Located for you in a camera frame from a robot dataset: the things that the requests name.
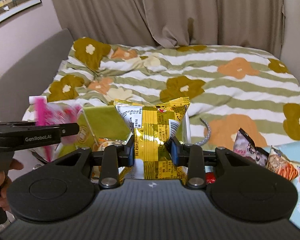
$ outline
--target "black robotic device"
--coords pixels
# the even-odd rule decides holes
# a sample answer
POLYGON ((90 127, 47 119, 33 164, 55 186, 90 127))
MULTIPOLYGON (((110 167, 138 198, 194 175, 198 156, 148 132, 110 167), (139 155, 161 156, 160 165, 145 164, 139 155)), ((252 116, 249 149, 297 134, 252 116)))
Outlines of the black robotic device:
MULTIPOLYGON (((0 126, 0 170, 7 170, 14 150, 78 132, 76 124, 0 126), (34 136, 43 139, 25 144, 34 136)), ((104 152, 77 149, 21 176, 7 191, 17 220, 1 239, 300 240, 289 221, 297 202, 291 182, 224 147, 208 152, 174 138, 169 152, 176 166, 188 167, 186 185, 176 179, 125 179, 120 185, 118 168, 133 166, 133 137, 104 152), (205 165, 214 167, 213 184, 206 184, 205 165), (90 181, 93 166, 102 167, 99 184, 90 181)))

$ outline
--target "curtain fold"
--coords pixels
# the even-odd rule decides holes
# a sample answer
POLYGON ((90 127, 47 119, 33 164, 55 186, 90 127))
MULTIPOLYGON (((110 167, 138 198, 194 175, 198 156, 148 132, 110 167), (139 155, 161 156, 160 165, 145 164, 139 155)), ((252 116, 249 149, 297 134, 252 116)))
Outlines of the curtain fold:
POLYGON ((283 0, 52 0, 62 28, 110 44, 220 44, 280 56, 283 0))

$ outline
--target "floral bedspread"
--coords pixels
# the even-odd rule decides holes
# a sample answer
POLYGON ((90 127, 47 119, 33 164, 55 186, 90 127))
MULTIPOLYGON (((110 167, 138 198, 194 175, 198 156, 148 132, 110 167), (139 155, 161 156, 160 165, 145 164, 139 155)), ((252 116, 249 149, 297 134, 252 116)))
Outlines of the floral bedspread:
MULTIPOLYGON (((74 42, 65 68, 44 91, 49 102, 110 105, 115 99, 158 104, 189 97, 192 142, 212 135, 203 149, 233 148, 239 128, 259 147, 300 140, 300 85, 268 52, 237 46, 107 45, 74 42)), ((30 106, 23 120, 34 120, 30 106)))

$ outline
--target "gray rope handle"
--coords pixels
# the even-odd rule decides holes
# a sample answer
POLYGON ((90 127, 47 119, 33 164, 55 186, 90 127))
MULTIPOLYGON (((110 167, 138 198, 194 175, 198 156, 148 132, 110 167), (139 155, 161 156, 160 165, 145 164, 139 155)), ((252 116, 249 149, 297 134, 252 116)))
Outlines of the gray rope handle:
POLYGON ((211 137, 211 127, 209 126, 209 124, 208 124, 208 122, 206 120, 203 120, 202 118, 200 118, 200 121, 208 129, 208 134, 205 136, 205 138, 202 141, 195 143, 195 145, 202 146, 202 145, 206 144, 208 142, 208 140, 210 139, 210 137, 211 137))

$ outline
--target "human hand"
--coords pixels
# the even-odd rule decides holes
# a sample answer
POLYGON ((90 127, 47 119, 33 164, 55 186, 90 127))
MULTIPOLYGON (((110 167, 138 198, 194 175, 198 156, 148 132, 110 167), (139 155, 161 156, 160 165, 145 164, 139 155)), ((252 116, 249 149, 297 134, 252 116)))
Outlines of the human hand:
MULTIPOLYGON (((10 164, 10 170, 22 170, 23 164, 19 161, 13 159, 10 164)), ((10 211, 10 207, 7 200, 7 188, 11 184, 11 179, 9 177, 5 176, 5 173, 3 171, 0 172, 0 186, 2 186, 0 191, 0 207, 4 211, 10 211)))

